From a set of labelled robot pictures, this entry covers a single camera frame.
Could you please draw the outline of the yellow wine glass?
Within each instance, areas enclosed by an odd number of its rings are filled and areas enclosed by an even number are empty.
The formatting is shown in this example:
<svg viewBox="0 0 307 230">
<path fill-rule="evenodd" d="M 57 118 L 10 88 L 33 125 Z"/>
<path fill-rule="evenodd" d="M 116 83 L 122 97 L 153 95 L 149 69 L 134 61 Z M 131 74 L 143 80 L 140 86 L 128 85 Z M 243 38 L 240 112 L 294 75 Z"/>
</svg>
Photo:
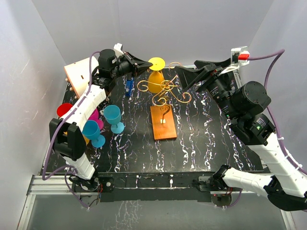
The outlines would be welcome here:
<svg viewBox="0 0 307 230">
<path fill-rule="evenodd" d="M 85 136 L 83 136 L 86 145 L 88 145 L 88 143 L 90 142 L 90 140 L 88 138 L 86 138 Z"/>
<path fill-rule="evenodd" d="M 161 83 L 165 80 L 161 70 L 165 67 L 165 61 L 160 57 L 153 57 L 149 60 L 152 63 L 150 70 L 152 73 L 148 78 L 148 90 L 151 93 L 159 93 L 161 88 Z"/>
</svg>

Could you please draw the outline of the light blue wine glass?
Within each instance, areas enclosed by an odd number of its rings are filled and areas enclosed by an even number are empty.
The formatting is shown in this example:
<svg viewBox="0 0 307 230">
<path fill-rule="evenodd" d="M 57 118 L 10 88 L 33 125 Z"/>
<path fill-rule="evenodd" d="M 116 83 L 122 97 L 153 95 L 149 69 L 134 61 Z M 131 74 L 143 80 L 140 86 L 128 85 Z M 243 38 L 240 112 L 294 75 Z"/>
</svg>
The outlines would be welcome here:
<svg viewBox="0 0 307 230">
<path fill-rule="evenodd" d="M 104 111 L 106 121 L 111 125 L 111 131 L 114 134 L 120 134 L 124 131 L 124 124 L 121 122 L 121 111 L 116 105 L 108 105 Z"/>
</svg>

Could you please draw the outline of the pink wine glass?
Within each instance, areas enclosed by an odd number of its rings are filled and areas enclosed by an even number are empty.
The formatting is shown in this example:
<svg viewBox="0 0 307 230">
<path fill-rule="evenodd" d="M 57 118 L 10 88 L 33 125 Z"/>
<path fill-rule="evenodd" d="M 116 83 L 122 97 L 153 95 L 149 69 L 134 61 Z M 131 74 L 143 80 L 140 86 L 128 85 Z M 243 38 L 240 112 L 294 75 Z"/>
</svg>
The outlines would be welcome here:
<svg viewBox="0 0 307 230">
<path fill-rule="evenodd" d="M 97 108 L 93 111 L 93 113 L 91 114 L 91 116 L 88 118 L 88 121 L 89 121 L 89 120 L 95 121 L 95 122 L 98 124 L 100 130 L 103 129 L 104 123 L 103 123 L 103 121 L 99 118 L 99 111 L 98 111 Z"/>
</svg>

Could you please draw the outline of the teal wine glass back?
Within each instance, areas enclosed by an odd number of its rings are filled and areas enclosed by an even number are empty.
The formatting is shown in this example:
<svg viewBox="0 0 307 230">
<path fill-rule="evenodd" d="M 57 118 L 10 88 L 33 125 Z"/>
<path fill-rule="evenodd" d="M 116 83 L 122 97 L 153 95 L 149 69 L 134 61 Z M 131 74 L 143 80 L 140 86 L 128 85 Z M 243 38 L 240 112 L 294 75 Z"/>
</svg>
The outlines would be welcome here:
<svg viewBox="0 0 307 230">
<path fill-rule="evenodd" d="M 101 148 L 105 144 L 106 139 L 100 134 L 100 127 L 94 120 L 85 123 L 82 134 L 91 141 L 94 148 Z"/>
</svg>

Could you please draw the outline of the red wine glass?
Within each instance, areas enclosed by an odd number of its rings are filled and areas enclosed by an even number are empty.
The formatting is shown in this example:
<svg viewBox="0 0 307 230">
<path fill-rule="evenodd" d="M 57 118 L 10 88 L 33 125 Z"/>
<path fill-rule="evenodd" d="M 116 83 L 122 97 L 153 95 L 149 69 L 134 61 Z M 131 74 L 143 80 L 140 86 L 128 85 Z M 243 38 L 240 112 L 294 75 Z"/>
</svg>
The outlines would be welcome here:
<svg viewBox="0 0 307 230">
<path fill-rule="evenodd" d="M 57 116 L 62 117 L 72 108 L 71 103 L 63 103 L 57 108 Z"/>
</svg>

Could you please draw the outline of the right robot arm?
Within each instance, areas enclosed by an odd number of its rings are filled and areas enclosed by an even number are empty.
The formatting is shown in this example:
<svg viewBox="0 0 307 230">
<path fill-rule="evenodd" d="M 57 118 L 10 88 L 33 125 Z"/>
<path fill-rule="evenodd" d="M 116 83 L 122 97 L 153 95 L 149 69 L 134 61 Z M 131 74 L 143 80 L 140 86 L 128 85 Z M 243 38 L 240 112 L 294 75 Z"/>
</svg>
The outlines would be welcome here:
<svg viewBox="0 0 307 230">
<path fill-rule="evenodd" d="M 305 211 L 307 177 L 289 154 L 284 154 L 277 129 L 264 110 L 271 103 L 264 86 L 250 81 L 238 89 L 231 85 L 234 72 L 247 61 L 233 63 L 195 61 L 195 69 L 176 66 L 184 91 L 200 83 L 198 91 L 208 91 L 221 112 L 230 120 L 230 128 L 240 141 L 253 150 L 271 171 L 270 176 L 247 173 L 223 165 L 204 183 L 217 190 L 236 187 L 252 191 L 284 211 Z"/>
</svg>

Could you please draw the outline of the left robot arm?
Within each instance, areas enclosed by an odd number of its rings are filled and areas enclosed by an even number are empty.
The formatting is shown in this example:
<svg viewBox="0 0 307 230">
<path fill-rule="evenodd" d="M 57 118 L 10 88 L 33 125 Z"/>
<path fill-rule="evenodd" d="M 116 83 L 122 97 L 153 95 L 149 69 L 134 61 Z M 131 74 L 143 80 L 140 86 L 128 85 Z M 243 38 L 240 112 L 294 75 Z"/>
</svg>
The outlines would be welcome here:
<svg viewBox="0 0 307 230">
<path fill-rule="evenodd" d="M 83 94 L 66 114 L 49 123 L 49 151 L 61 155 L 77 177 L 77 182 L 88 191 L 94 191 L 99 186 L 99 179 L 85 154 L 83 128 L 90 115 L 115 87 L 116 78 L 127 74 L 137 77 L 149 69 L 152 63 L 123 52 L 120 48 L 100 51 L 95 68 L 91 60 L 88 63 L 89 79 L 86 80 Z"/>
</svg>

